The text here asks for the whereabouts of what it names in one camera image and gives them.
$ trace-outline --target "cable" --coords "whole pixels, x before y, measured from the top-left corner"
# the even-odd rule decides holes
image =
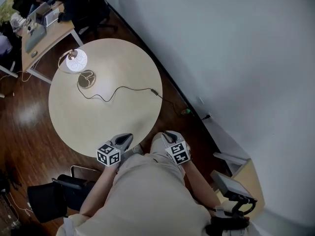
[[[206,120],[206,119],[209,119],[209,118],[211,118],[211,116],[210,115],[206,115],[206,117],[202,118],[201,120]]]
[[[2,80],[4,77],[9,77],[11,75],[4,75],[3,77],[0,78],[0,80]]]
[[[16,209],[15,209],[14,206],[11,204],[11,202],[10,202],[9,199],[8,199],[8,201],[9,201],[10,206],[14,209],[15,214],[18,216],[18,219],[14,222],[14,223],[17,223],[17,222],[19,221],[19,219],[20,219],[19,214],[17,213]]]
[[[155,90],[152,89],[152,88],[133,89],[133,88],[129,88],[129,87],[126,87],[126,86],[120,86],[120,87],[118,87],[118,88],[115,89],[114,93],[113,93],[112,96],[109,98],[109,100],[104,100],[104,98],[103,98],[101,95],[99,95],[99,94],[95,94],[95,95],[93,95],[92,97],[86,97],[86,96],[81,92],[81,90],[80,90],[80,88],[79,88],[79,82],[77,82],[77,87],[78,87],[79,92],[80,92],[86,99],[93,99],[95,96],[99,96],[99,97],[100,97],[103,101],[105,101],[105,102],[110,102],[110,100],[114,97],[116,91],[117,91],[118,89],[120,89],[120,88],[126,88],[126,89],[129,89],[129,90],[132,90],[132,91],[150,90],[152,93],[154,93],[156,96],[160,97],[162,100],[165,100],[165,101],[171,103],[172,106],[173,106],[173,110],[174,110],[175,114],[176,114],[178,117],[181,117],[181,116],[176,112],[174,103],[171,102],[171,101],[169,101],[169,100],[164,99],[163,97],[161,97],[161,96],[158,94],[158,92],[155,91]]]
[[[22,209],[22,208],[19,208],[18,205],[15,203],[14,198],[12,197],[12,194],[11,194],[10,192],[9,192],[9,194],[10,194],[10,196],[11,196],[11,198],[12,198],[12,200],[13,200],[15,206],[16,206],[18,209],[23,210],[28,216],[31,216],[30,213],[29,213],[29,211],[32,212],[32,213],[33,213],[33,211],[31,211],[31,210],[29,210],[29,209]]]
[[[175,112],[175,114],[178,116],[178,117],[181,117],[177,112],[176,112],[176,110],[175,110],[175,106],[174,106],[174,103],[173,102],[171,102],[171,101],[169,101],[169,100],[167,100],[167,99],[164,99],[163,97],[161,97],[159,94],[157,94],[157,96],[158,97],[160,97],[162,100],[165,100],[165,101],[167,101],[167,102],[169,102],[169,103],[171,103],[172,104],[172,106],[173,106],[173,110],[174,110],[174,112]]]
[[[39,60],[37,61],[36,65],[35,65],[35,67],[34,67],[34,70],[36,69],[38,63],[40,62],[40,59],[41,59],[41,58],[39,58]],[[27,82],[27,81],[29,81],[29,79],[31,78],[32,74],[28,77],[27,80],[23,80],[23,74],[24,74],[24,72],[22,73],[22,82]]]

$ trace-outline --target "black office chair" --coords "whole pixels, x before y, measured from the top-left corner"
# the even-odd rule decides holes
[[[13,0],[12,8],[17,10],[22,18],[27,18],[31,5],[31,0]]]
[[[85,36],[87,33],[93,31],[95,39],[98,39],[97,28],[112,28],[114,31],[117,31],[118,27],[109,24],[101,24],[100,22],[104,19],[107,21],[110,19],[110,8],[108,7],[105,0],[90,0],[90,15],[73,22],[76,27],[76,31],[79,32],[81,29],[85,27],[89,27],[85,30],[80,36]]]
[[[3,22],[0,26],[0,32],[8,38],[13,47],[10,53],[0,56],[0,65],[10,71],[18,71],[22,66],[22,38],[17,37],[9,21]]]
[[[28,187],[29,203],[40,223],[67,217],[67,207],[80,210],[95,182],[75,178],[75,167],[99,172],[74,165],[71,167],[71,176],[60,175],[57,179],[53,178],[52,183]]]

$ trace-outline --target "beige shirt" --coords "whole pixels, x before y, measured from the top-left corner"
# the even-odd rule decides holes
[[[9,39],[0,32],[0,56],[10,53],[12,48]]]
[[[208,211],[194,201],[174,164],[134,155],[114,179],[106,203],[75,225],[78,236],[206,235]]]

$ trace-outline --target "wooden tabletop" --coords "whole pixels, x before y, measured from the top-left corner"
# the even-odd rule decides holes
[[[233,176],[232,179],[240,182],[244,188],[255,198],[257,199],[256,207],[255,209],[250,212],[246,217],[251,218],[253,220],[256,218],[263,210],[265,206],[265,200],[262,194],[262,190],[260,187],[259,179],[256,173],[256,169],[254,167],[254,164],[251,159],[248,160],[246,164],[244,164]],[[220,202],[224,204],[222,205],[225,210],[232,209],[236,202],[228,201],[227,198],[225,198],[220,191],[217,191],[217,197],[219,198]],[[246,211],[248,210],[252,205],[247,204],[243,205],[240,210]]]
[[[59,5],[59,10],[63,11],[63,4]],[[49,51],[55,44],[57,44],[60,40],[66,37],[72,30],[74,29],[73,23],[70,22],[60,22],[55,21],[52,23],[46,30],[47,34],[43,37],[40,42],[35,45],[35,47],[30,51],[30,53],[26,53],[25,51],[25,43],[30,38],[30,35],[27,34],[26,27],[23,27],[22,34],[22,69],[23,72],[28,70],[32,65],[38,61],[47,51]],[[31,54],[37,51],[37,55],[32,58]]]
[[[138,46],[120,39],[106,38],[80,47],[87,57],[84,70],[96,74],[95,84],[82,89],[86,97],[95,94],[105,100],[120,86],[152,88],[162,96],[158,69]],[[62,70],[68,70],[65,62]],[[110,102],[99,96],[86,99],[77,88],[77,74],[57,70],[49,91],[49,114],[60,138],[73,150],[96,157],[96,149],[115,135],[132,133],[130,148],[139,144],[153,128],[162,99],[150,90],[117,90]]]

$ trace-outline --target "hand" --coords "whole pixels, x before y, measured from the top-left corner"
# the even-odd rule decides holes
[[[60,12],[59,15],[58,15],[58,21],[57,21],[58,23],[60,23],[62,16],[63,16],[63,12]]]
[[[182,163],[181,166],[185,169],[185,167],[189,167],[192,164],[193,164],[192,160],[189,160],[189,161],[187,161],[185,163]]]
[[[105,166],[104,171],[116,171],[119,168],[120,163],[115,163],[111,166]]]

